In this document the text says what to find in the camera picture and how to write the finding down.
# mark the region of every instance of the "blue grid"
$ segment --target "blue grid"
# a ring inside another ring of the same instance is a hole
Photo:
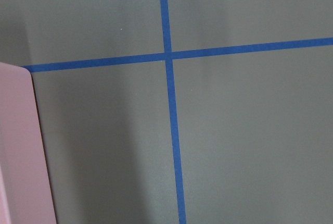
[[[165,61],[174,170],[175,170],[175,180],[176,180],[178,217],[179,217],[179,223],[185,224],[186,223],[185,199],[184,199],[184,188],[183,188],[181,152],[180,152],[180,143],[179,143],[179,134],[178,134],[178,123],[177,123],[173,60],[184,59],[184,58],[250,53],[250,52],[274,51],[279,49],[327,46],[327,45],[333,45],[333,38],[239,45],[239,46],[230,46],[230,47],[218,47],[218,48],[173,52],[171,44],[168,0],[160,0],[160,6],[161,6],[164,53],[27,65],[23,66],[23,68],[26,68],[30,72],[43,72],[43,71],[53,71],[53,70],[112,66],[112,65],[121,65],[121,64],[146,63],[151,61]]]

